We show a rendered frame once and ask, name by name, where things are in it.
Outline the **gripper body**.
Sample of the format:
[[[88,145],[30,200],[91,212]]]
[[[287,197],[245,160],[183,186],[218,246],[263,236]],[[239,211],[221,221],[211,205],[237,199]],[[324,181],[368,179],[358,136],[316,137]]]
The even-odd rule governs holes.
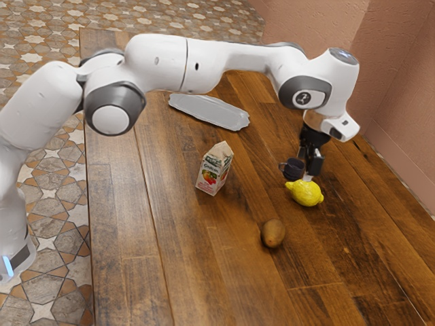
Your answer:
[[[331,136],[323,132],[312,129],[306,123],[303,123],[302,129],[299,135],[299,147],[308,148],[309,146],[314,146],[315,148],[320,148],[322,145],[326,144],[331,139]]]

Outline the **grey scalloped plate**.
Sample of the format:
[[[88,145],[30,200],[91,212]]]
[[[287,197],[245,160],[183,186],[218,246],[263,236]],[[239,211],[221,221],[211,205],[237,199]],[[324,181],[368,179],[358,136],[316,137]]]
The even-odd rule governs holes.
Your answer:
[[[238,131],[249,125],[248,112],[207,95],[171,94],[169,105],[198,120]]]

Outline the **dark navy mug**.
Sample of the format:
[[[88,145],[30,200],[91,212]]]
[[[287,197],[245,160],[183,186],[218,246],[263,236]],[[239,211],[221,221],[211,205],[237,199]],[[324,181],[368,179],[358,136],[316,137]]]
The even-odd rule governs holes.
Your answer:
[[[288,181],[297,181],[305,171],[305,163],[299,158],[291,157],[279,163],[278,169]]]

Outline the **yellow lemon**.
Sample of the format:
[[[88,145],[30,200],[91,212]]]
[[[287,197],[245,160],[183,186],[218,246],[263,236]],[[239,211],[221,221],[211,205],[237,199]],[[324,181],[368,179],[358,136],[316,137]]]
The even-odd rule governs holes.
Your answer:
[[[303,206],[315,206],[324,201],[320,187],[314,181],[288,181],[285,187],[290,191],[292,198]]]

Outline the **brown kiwi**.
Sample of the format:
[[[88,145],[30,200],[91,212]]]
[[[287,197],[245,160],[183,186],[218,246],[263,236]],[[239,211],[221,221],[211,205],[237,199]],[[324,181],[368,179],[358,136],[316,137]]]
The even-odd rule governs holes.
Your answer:
[[[281,220],[269,219],[261,228],[260,237],[262,243],[268,248],[278,247],[285,238],[285,226]]]

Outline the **white juice carton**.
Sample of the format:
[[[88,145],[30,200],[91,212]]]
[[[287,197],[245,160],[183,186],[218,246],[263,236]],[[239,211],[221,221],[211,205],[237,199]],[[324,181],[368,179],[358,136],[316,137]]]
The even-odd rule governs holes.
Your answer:
[[[202,159],[196,188],[209,195],[216,195],[226,182],[234,153],[227,142],[215,144]]]

